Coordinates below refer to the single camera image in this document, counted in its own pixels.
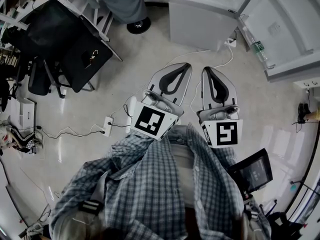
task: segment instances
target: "shirt button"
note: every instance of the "shirt button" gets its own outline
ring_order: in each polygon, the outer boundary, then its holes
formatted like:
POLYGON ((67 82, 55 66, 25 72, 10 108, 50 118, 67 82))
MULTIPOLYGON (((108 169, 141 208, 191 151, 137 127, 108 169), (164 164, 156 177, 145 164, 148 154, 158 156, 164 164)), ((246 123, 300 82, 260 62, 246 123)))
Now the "shirt button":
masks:
POLYGON ((196 202, 196 205, 199 207, 199 209, 202 209, 202 208, 203 208, 202 203, 201 203, 200 200, 198 200, 198 201, 196 202))

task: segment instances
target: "white cabinet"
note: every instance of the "white cabinet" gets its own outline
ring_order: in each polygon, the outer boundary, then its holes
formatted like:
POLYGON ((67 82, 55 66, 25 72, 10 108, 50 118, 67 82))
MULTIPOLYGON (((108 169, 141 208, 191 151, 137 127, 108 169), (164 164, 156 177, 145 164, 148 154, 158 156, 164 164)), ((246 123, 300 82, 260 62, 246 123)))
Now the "white cabinet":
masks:
MULTIPOLYGON (((263 64, 267 77, 292 69, 309 69, 311 65, 320 67, 320 0, 182 1, 221 9, 224 14, 232 12, 247 43, 263 64)), ((224 29, 213 27, 205 34, 210 37, 220 33, 224 33, 224 29)))

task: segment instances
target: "plaid shirt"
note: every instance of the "plaid shirt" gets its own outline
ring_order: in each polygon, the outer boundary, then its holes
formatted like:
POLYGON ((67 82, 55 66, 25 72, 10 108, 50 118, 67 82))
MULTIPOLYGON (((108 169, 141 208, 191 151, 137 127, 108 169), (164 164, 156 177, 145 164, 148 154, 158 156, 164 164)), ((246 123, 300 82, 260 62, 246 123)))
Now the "plaid shirt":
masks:
MULTIPOLYGON (((244 203, 225 170, 235 163, 234 151, 211 150, 191 124, 186 134, 173 128, 162 141, 131 131, 107 157, 86 162, 62 191, 51 214, 50 232, 60 216, 90 199, 107 172, 103 210, 107 228, 121 230, 125 239, 184 239, 185 204, 171 144, 187 145, 194 154, 194 209, 201 238, 239 238, 235 222, 241 219, 244 203)), ((267 219, 256 204, 253 208, 270 236, 267 219)))

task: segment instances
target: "tiled floor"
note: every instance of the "tiled floor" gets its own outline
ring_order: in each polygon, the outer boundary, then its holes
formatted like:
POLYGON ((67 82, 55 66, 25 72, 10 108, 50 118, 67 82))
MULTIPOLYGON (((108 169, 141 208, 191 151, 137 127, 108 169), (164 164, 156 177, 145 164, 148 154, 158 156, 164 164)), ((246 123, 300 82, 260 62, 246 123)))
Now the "tiled floor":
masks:
MULTIPOLYGON (((92 125, 102 126, 105 116, 121 107, 170 60, 196 51, 193 47, 170 42, 167 8, 150 8, 149 15, 152 26, 141 35, 128 33, 125 25, 112 24, 108 36, 112 47, 124 61, 113 57, 104 65, 93 81, 98 81, 95 92, 74 93, 68 90, 66 98, 60 99, 55 88, 47 96, 22 91, 22 97, 37 102, 36 124, 53 135, 67 126, 79 134, 88 133, 92 125)), ((299 133, 292 125, 297 119, 297 105, 308 100, 307 94, 292 83, 268 83, 259 61, 251 52, 246 52, 241 38, 232 51, 233 61, 219 70, 237 90, 239 115, 243 119, 242 141, 235 148, 238 159, 242 160, 261 148, 267 149, 274 180, 257 191, 255 196, 258 203, 265 205, 276 198, 277 209, 283 210, 294 195, 289 182, 300 179, 304 174, 315 141, 316 124, 304 125, 299 133)), ((223 47, 219 52, 193 53, 173 61, 188 62, 193 68, 182 105, 185 112, 181 117, 183 124, 191 122, 202 133, 198 118, 189 107, 195 87, 205 66, 221 65, 230 56, 228 48, 223 47)), ((193 109, 200 108, 198 95, 193 109)), ((115 124, 123 125, 126 121, 123 109, 115 113, 115 124)), ((15 150, 6 150, 2 159, 14 188, 34 213, 28 214, 29 218, 37 218, 47 202, 53 206, 58 194, 84 162, 101 158, 115 141, 125 135, 124 128, 113 127, 110 137, 99 133, 83 138, 62 135, 57 140, 46 137, 43 151, 35 156, 24 155, 22 159, 15 150)))

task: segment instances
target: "floor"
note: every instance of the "floor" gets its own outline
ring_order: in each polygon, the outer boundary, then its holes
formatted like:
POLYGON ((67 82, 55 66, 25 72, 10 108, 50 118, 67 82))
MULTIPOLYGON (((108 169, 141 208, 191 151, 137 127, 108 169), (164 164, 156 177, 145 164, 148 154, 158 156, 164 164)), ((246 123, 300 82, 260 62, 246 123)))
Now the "floor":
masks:
MULTIPOLYGON (((24 91, 27 89, 24 84, 21 96, 37 102, 36 124, 52 135, 67 126, 86 134, 92 125, 102 126, 105 117, 147 84, 156 71, 180 56, 172 63, 188 62, 193 68, 181 120, 183 124, 191 122, 203 134, 198 117, 190 109, 195 87, 205 66, 221 65, 231 54, 223 47, 219 52, 181 56, 196 49, 170 42, 168 9, 151 7, 149 16, 152 26, 141 35, 128 33, 125 25, 112 24, 108 33, 110 44, 123 62, 113 57, 103 66, 93 81, 98 85, 95 92, 67 90, 66 98, 60 99, 55 88, 47 96, 36 96, 24 91)), ((298 104, 308 101, 307 94, 292 83, 268 83, 261 64, 252 52, 246 52, 244 41, 239 34, 238 37, 236 48, 232 48, 234 59, 219 68, 236 87, 239 116, 243 119, 242 141, 235 150, 240 161, 266 148, 274 180, 254 195, 266 210, 274 199, 278 199, 276 209, 284 210, 294 195, 290 191, 290 180, 300 179, 309 162, 316 124, 305 124, 296 133, 292 123, 297 119, 298 104)), ((142 90, 136 96, 139 100, 142 90)), ((192 107, 202 108, 199 92, 192 107)), ((311 97, 312 108, 315 102, 311 97)), ((113 117, 114 124, 124 125, 127 121, 123 109, 113 117)), ((124 128, 113 127, 110 137, 100 133, 82 138, 65 134, 57 140, 46 137, 44 149, 34 156, 20 157, 15 150, 6 150, 2 159, 14 189, 29 208, 28 219, 37 219, 47 202, 53 207, 63 187, 84 162, 101 158, 113 143, 125 136, 124 128)))

